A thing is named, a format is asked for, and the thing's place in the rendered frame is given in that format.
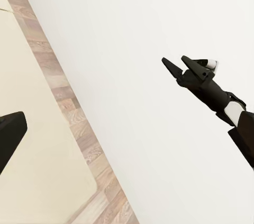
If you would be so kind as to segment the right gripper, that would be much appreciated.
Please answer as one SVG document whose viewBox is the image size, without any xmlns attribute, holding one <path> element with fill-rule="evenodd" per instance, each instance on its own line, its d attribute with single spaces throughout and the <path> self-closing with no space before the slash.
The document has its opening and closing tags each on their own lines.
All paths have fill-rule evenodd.
<svg viewBox="0 0 254 224">
<path fill-rule="evenodd" d="M 200 101 L 205 104 L 213 102 L 221 93 L 221 87 L 213 80 L 215 73 L 210 69 L 205 69 L 196 63 L 195 59 L 183 55 L 181 60 L 187 65 L 188 69 L 183 70 L 174 63 L 163 57 L 162 62 L 174 76 L 177 84 L 187 88 Z"/>
</svg>

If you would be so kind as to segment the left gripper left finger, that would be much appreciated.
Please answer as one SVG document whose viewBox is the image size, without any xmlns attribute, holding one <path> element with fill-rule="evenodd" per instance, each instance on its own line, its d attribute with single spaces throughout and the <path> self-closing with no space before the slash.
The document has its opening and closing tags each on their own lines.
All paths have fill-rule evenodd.
<svg viewBox="0 0 254 224">
<path fill-rule="evenodd" d="M 23 111 L 0 117 L 0 175 L 27 131 Z"/>
</svg>

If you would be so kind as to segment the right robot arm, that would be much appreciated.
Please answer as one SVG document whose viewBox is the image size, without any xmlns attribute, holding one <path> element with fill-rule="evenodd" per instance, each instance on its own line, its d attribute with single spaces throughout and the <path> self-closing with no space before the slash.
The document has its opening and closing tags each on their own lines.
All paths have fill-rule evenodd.
<svg viewBox="0 0 254 224">
<path fill-rule="evenodd" d="M 240 114 L 245 110 L 247 105 L 232 92 L 223 91 L 213 80 L 219 61 L 212 59 L 190 59 L 185 55 L 181 57 L 181 60 L 188 67 L 185 73 L 167 58 L 162 58 L 163 64 L 174 76 L 178 85 L 187 88 L 200 101 L 215 111 L 219 119 L 222 119 L 230 126 L 234 125 L 234 128 L 228 131 L 229 136 L 231 136 L 231 139 L 250 166 L 254 168 L 254 153 L 237 130 Z"/>
</svg>

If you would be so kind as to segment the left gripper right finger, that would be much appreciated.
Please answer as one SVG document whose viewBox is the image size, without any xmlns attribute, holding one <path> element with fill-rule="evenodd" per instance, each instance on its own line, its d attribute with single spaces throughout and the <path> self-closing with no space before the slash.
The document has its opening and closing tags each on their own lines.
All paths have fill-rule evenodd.
<svg viewBox="0 0 254 224">
<path fill-rule="evenodd" d="M 254 113 L 246 110 L 242 111 L 237 130 L 254 153 Z"/>
</svg>

